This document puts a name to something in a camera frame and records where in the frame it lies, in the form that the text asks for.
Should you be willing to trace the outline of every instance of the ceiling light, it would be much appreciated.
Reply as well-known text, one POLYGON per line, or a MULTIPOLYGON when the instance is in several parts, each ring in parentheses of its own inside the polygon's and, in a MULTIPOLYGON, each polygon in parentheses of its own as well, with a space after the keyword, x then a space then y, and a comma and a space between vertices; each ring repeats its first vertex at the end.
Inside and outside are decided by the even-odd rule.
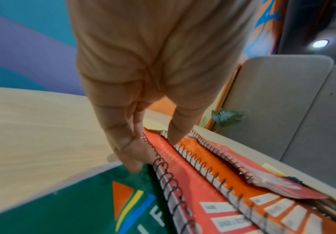
POLYGON ((313 47, 314 48, 320 48, 320 47, 324 47, 329 43, 328 40, 318 40, 315 43, 313 43, 313 47))

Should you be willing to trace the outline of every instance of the hand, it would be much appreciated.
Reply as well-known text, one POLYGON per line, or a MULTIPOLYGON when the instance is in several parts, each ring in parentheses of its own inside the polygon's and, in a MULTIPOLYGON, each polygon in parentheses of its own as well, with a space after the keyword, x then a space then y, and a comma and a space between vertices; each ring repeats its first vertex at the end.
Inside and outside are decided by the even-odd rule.
POLYGON ((230 77, 259 0, 68 0, 85 92, 116 156, 131 171, 152 163, 140 139, 145 109, 176 105, 178 143, 230 77))

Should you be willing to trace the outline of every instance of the wooden table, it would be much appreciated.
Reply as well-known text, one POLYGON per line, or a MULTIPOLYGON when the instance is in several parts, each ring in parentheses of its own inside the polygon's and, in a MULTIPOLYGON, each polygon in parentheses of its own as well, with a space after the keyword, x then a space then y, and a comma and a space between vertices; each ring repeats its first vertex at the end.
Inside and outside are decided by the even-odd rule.
MULTIPOLYGON (((144 125, 166 129, 170 117, 146 111, 144 125)), ((203 137, 268 163, 334 197, 336 189, 206 129, 203 137)), ((0 88, 0 210, 94 167, 115 161, 86 97, 0 88)))

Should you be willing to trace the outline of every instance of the green notebook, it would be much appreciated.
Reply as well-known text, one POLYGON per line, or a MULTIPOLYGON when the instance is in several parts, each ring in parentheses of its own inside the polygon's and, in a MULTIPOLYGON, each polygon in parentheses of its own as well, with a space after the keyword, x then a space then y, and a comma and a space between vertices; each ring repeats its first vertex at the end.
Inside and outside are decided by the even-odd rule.
POLYGON ((120 162, 87 172, 0 213, 0 234, 176 233, 156 174, 120 162))

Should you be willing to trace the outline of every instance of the orange triangle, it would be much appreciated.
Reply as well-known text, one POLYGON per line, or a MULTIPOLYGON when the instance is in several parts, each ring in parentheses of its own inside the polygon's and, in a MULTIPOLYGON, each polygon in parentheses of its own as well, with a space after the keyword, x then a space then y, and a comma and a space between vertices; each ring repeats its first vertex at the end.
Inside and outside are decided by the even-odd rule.
POLYGON ((113 181, 114 218, 118 219, 123 207, 133 194, 133 188, 113 181))

